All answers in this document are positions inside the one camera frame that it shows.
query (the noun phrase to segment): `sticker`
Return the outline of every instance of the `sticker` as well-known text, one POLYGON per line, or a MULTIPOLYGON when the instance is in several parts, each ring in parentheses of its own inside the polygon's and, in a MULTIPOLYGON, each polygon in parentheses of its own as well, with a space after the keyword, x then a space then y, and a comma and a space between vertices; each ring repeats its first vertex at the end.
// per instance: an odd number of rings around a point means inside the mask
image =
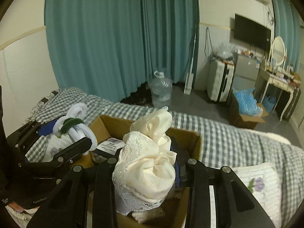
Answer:
POLYGON ((115 138, 109 138, 97 145, 97 149, 102 150, 111 155, 115 155, 116 151, 126 144, 122 140, 117 140, 115 138))

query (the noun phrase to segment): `white suitcase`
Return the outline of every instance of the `white suitcase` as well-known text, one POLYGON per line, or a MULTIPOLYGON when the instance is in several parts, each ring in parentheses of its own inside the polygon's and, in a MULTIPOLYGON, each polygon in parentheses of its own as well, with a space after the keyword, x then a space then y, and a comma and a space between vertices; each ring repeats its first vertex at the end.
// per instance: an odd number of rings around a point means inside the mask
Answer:
POLYGON ((207 93, 212 101, 225 102, 228 98, 234 66, 220 60, 211 62, 207 83, 207 93))

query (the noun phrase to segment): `oval mirror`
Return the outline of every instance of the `oval mirror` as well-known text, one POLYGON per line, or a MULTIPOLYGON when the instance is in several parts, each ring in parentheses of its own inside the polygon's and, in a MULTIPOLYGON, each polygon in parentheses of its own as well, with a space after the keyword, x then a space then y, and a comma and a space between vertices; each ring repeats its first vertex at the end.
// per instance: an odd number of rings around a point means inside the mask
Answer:
POLYGON ((276 65, 280 66, 283 64, 285 59, 285 44, 281 37, 276 37, 272 43, 272 59, 276 61, 276 65))

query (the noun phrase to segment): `vanity table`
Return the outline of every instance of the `vanity table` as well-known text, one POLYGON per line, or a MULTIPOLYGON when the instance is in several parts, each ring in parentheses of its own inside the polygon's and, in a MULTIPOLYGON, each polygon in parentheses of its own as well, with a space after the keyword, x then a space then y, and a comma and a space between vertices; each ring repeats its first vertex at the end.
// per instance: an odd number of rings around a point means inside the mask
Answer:
POLYGON ((292 85, 289 85, 287 81, 285 81, 284 79, 281 79, 273 74, 271 74, 270 72, 264 70, 264 69, 260 69, 259 71, 259 74, 257 76, 257 80, 256 80, 256 83, 255 83, 255 90, 261 90, 261 88, 263 88, 264 86, 264 83, 266 81, 266 87, 263 91, 263 96, 261 98, 261 101, 260 103, 263 102, 264 100, 264 97, 266 95, 266 92, 267 92, 267 89, 268 89, 268 86, 269 85, 273 85, 275 87, 278 87, 281 89, 281 92, 280 92, 280 95, 279 95, 279 98, 274 106, 273 109, 276 108, 280 98, 281 98, 281 95, 282 95, 282 91, 286 91, 288 93, 290 93, 290 97, 289 97, 289 100, 281 114, 281 117, 280 117, 280 121, 282 121, 282 118, 283 118, 283 114, 285 113, 286 109, 288 108, 288 106, 290 105, 291 101, 292 101, 292 98, 293 98, 293 92, 294 92, 294 89, 295 87, 292 86, 292 85))

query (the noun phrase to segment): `green band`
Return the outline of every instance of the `green band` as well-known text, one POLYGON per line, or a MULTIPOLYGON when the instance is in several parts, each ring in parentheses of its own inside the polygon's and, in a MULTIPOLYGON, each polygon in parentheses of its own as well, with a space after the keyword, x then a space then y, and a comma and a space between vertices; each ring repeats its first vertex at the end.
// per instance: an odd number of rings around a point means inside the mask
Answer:
POLYGON ((80 118, 69 117, 63 122, 63 126, 60 129, 61 134, 66 134, 70 128, 74 127, 77 124, 84 123, 80 118))

